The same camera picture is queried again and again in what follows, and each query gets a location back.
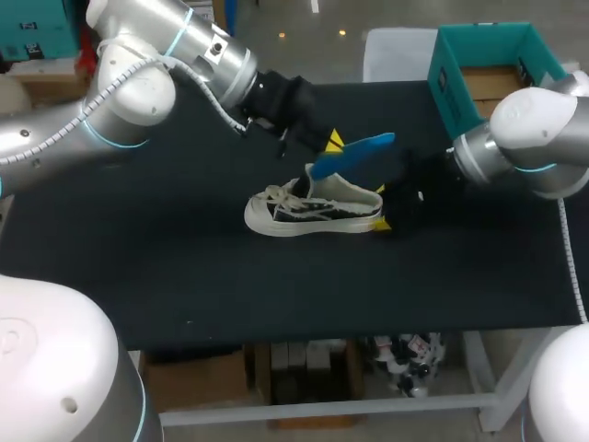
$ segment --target gray floor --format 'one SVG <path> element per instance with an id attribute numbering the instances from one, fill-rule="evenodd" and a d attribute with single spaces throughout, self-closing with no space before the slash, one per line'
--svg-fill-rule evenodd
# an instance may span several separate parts
<path id="1" fill-rule="evenodd" d="M 586 0 L 318 0 L 318 14 L 310 2 L 239 1 L 237 36 L 262 68 L 315 83 L 360 82 L 371 29 L 493 21 L 531 21 L 563 62 L 589 67 Z"/>
<path id="2" fill-rule="evenodd" d="M 237 36 L 258 55 L 261 68 L 314 83 L 360 82 L 371 29 L 492 21 L 531 21 L 561 61 L 589 67 L 586 0 L 318 0 L 318 14 L 310 2 L 260 0 L 255 7 L 254 0 L 239 0 Z M 502 346 L 495 350 L 501 359 Z M 379 415 L 337 431 L 272 431 L 265 423 L 250 423 L 178 427 L 166 435 L 167 442 L 514 442 L 520 440 L 520 423 L 518 413 L 500 434 L 482 435 L 475 412 L 458 411 Z M 539 441 L 529 423 L 526 432 L 528 442 Z"/>

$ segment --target black and white sneaker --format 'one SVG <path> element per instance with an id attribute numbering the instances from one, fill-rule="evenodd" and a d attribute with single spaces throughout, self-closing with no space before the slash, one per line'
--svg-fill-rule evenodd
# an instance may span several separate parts
<path id="1" fill-rule="evenodd" d="M 308 171 L 284 186 L 268 186 L 252 196 L 244 217 L 253 231 L 271 237 L 315 232 L 364 233 L 375 228 L 383 200 L 337 173 L 313 181 Z"/>

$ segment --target white rubber sole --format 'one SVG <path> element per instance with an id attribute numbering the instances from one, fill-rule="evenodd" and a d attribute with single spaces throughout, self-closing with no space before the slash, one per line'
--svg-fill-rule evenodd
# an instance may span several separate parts
<path id="1" fill-rule="evenodd" d="M 251 200 L 248 202 L 244 213 L 246 224 L 251 230 L 269 237 L 298 237 L 318 232 L 366 233 L 375 229 L 375 223 L 379 217 L 380 212 L 360 218 L 282 223 L 271 218 L 264 219 L 263 216 L 257 214 L 252 208 Z"/>

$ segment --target black table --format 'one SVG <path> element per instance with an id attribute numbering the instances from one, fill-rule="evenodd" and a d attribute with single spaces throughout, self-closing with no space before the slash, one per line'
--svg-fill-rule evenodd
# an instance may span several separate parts
<path id="1" fill-rule="evenodd" d="M 342 138 L 396 132 L 420 155 L 450 141 L 422 82 L 318 87 Z M 276 160 L 261 130 L 242 140 L 181 90 L 152 142 L 119 168 L 87 166 L 19 194 L 0 272 L 71 286 L 109 315 L 130 349 L 548 327 L 579 322 L 558 209 L 516 177 L 470 192 L 451 220 L 405 239 L 383 234 L 266 238 L 243 210 L 312 160 Z M 399 153 L 347 178 L 376 188 Z M 567 200 L 582 289 L 587 192 Z"/>

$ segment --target shoelace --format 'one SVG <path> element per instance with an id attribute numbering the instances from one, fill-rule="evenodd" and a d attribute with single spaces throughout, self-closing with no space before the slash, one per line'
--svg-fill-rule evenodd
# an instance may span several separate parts
<path id="1" fill-rule="evenodd" d="M 265 201 L 276 203 L 284 208 L 288 209 L 302 209 L 305 207 L 305 203 L 300 198 L 291 194 L 291 190 L 296 183 L 296 179 L 290 180 L 284 186 L 268 186 L 262 193 L 256 195 Z"/>

